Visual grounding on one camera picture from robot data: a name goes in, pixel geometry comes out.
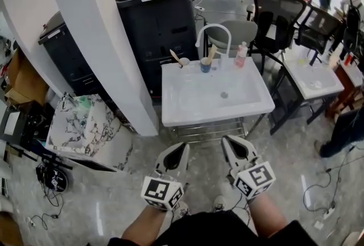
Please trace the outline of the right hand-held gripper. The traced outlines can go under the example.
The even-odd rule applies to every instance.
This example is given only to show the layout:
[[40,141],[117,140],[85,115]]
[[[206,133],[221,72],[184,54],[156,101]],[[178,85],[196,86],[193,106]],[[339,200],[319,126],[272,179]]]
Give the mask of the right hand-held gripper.
[[[236,169],[239,163],[250,162],[258,156],[252,143],[238,136],[223,136],[222,149],[231,169]],[[247,200],[251,200],[267,191],[275,181],[273,169],[270,163],[265,161],[236,173],[233,187]]]

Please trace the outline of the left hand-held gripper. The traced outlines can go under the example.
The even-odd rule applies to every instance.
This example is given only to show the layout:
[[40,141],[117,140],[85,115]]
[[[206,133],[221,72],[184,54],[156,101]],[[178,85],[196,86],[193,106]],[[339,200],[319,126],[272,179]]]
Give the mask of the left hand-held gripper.
[[176,143],[160,153],[155,171],[144,178],[141,197],[149,206],[162,211],[173,211],[185,194],[184,186],[176,178],[163,173],[184,175],[188,168],[190,145]]

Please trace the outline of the blue cup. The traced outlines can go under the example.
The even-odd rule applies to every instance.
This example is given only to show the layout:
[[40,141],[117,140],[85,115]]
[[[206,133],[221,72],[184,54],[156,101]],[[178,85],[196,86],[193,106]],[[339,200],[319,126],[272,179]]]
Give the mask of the blue cup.
[[203,73],[208,73],[211,69],[212,60],[210,60],[208,57],[203,57],[200,60],[200,68]]

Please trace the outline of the wooden brush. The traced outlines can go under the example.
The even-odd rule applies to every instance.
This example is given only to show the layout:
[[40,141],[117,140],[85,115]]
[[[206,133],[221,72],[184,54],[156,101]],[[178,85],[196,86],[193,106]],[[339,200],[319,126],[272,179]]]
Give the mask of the wooden brush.
[[170,54],[172,55],[172,57],[178,62],[178,64],[180,65],[180,68],[183,68],[183,63],[181,62],[180,58],[176,55],[176,53],[170,49]]
[[215,55],[216,52],[217,52],[217,47],[214,44],[212,44],[212,46],[210,48],[210,51],[209,51],[209,54],[208,54],[208,57],[207,57],[207,60],[206,60],[207,65],[211,65],[212,60],[213,60],[214,55]]

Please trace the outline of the person's right forearm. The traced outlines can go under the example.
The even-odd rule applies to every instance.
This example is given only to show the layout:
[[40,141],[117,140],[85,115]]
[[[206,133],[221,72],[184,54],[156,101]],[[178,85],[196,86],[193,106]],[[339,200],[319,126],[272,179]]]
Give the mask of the person's right forearm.
[[259,237],[269,238],[288,225],[285,216],[266,193],[250,199],[248,207]]

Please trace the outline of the metal sink stand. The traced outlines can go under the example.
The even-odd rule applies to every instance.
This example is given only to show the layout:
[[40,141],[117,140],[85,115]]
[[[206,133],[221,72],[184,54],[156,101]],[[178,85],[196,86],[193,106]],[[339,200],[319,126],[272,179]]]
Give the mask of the metal sink stand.
[[238,117],[223,121],[206,122],[197,125],[174,126],[166,128],[173,141],[200,144],[203,142],[219,142],[225,135],[233,135],[246,139],[257,128],[266,114],[253,116],[255,122],[248,127],[251,117]]

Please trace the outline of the person's left shoe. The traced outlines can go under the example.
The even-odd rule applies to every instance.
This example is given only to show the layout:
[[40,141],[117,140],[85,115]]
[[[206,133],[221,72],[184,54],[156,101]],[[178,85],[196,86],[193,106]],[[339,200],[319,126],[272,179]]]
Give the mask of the person's left shoe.
[[190,210],[186,202],[180,201],[172,211],[171,222],[177,221],[183,217],[189,216]]

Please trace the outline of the person's shoe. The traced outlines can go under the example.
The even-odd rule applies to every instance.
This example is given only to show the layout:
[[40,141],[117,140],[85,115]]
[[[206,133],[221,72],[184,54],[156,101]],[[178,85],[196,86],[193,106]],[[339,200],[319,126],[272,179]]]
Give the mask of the person's shoe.
[[224,196],[219,195],[218,197],[216,197],[213,203],[213,212],[224,211],[225,207],[226,207],[226,200]]
[[172,211],[171,222],[177,221],[183,217],[189,216],[190,210],[186,202],[180,201]]

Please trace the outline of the person's right shoe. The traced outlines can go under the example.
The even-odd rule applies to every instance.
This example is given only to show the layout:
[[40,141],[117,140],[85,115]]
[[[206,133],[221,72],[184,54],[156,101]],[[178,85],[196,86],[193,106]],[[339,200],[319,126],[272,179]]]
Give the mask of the person's right shoe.
[[219,195],[218,197],[216,197],[213,203],[213,212],[224,211],[225,207],[226,207],[226,200],[224,196]]

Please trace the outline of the black sink stand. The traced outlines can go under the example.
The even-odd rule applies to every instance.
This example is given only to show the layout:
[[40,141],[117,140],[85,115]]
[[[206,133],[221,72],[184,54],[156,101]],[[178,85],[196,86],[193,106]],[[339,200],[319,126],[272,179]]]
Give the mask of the black sink stand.
[[[288,83],[295,93],[293,100],[290,100],[287,103],[284,102],[282,95],[279,92],[279,88],[285,79],[288,80]],[[288,73],[288,70],[283,66],[281,66],[278,72],[278,78],[272,88],[271,97],[275,104],[278,105],[275,110],[281,109],[283,111],[283,114],[279,119],[275,118],[274,112],[270,113],[274,123],[274,126],[270,129],[271,136],[303,107],[308,107],[311,112],[311,116],[306,120],[307,125],[310,125],[328,107],[333,99],[332,96],[323,96],[306,100],[299,91],[299,87],[294,82],[292,76]]]

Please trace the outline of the white curved faucet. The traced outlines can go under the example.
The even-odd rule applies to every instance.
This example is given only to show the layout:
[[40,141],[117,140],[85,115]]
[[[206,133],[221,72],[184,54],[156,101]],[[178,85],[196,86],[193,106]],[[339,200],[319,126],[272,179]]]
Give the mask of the white curved faucet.
[[211,27],[220,28],[227,33],[228,41],[227,41],[227,48],[226,48],[225,54],[222,54],[221,52],[218,52],[218,51],[216,52],[216,54],[220,54],[220,58],[218,60],[219,68],[223,69],[226,59],[229,57],[229,52],[230,52],[230,47],[231,47],[231,33],[225,26],[223,26],[221,24],[216,24],[216,23],[211,23],[211,24],[205,25],[197,34],[197,40],[195,42],[195,47],[197,47],[197,48],[200,47],[200,39],[201,39],[202,34],[204,33],[204,31],[206,29],[211,28]]

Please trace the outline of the brown wooden stand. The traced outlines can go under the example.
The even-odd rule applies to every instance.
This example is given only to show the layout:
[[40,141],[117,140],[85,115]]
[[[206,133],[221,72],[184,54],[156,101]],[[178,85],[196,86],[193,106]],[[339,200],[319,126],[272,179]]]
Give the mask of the brown wooden stand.
[[364,84],[364,75],[355,64],[345,65],[339,60],[335,74],[344,87],[325,112],[326,118],[334,119],[336,114],[340,114],[347,106],[353,107],[355,97],[359,95]]

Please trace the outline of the chrome faucet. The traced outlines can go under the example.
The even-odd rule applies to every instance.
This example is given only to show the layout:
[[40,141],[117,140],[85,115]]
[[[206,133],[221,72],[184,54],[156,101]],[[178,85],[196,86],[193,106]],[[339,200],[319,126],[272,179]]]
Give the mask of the chrome faucet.
[[75,102],[74,98],[68,93],[65,92],[61,98],[62,110],[65,110],[67,104],[76,107],[77,103]]

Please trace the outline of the tall black copier machine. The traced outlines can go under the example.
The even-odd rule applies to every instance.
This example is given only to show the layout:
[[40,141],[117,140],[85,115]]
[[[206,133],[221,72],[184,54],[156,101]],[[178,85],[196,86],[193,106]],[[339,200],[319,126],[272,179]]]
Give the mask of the tall black copier machine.
[[162,65],[198,60],[192,0],[115,0],[136,62],[153,99],[162,95]]

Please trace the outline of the brown cardboard box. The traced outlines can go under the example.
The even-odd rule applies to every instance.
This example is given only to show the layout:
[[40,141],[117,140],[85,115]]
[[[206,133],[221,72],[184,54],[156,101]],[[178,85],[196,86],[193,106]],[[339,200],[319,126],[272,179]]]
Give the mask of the brown cardboard box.
[[20,48],[17,48],[7,68],[9,83],[5,89],[5,97],[12,104],[24,104],[36,101],[45,104],[48,84],[38,74]]

